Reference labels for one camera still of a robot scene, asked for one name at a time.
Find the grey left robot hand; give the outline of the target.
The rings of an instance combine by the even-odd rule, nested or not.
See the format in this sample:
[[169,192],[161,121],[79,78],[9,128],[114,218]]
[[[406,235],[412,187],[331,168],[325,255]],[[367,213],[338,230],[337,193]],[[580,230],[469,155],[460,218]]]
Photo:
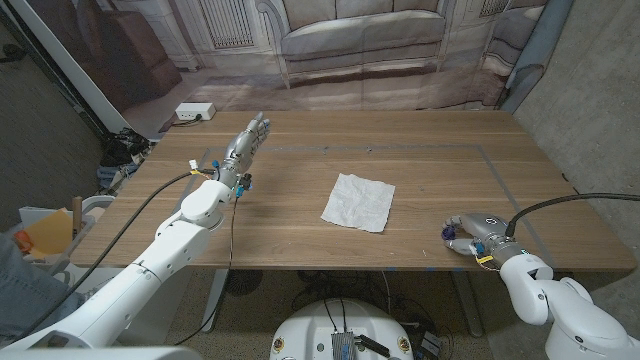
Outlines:
[[219,167],[219,181],[234,188],[238,179],[250,168],[253,156],[270,133],[270,120],[259,112],[228,145]]

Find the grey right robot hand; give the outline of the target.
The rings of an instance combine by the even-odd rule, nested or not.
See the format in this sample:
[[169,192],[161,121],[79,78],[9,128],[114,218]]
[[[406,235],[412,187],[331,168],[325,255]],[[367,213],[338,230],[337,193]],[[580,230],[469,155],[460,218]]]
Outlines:
[[444,245],[466,256],[492,256],[500,268],[514,256],[523,255],[524,248],[506,235],[507,223],[486,213],[467,213],[447,219],[442,226]]

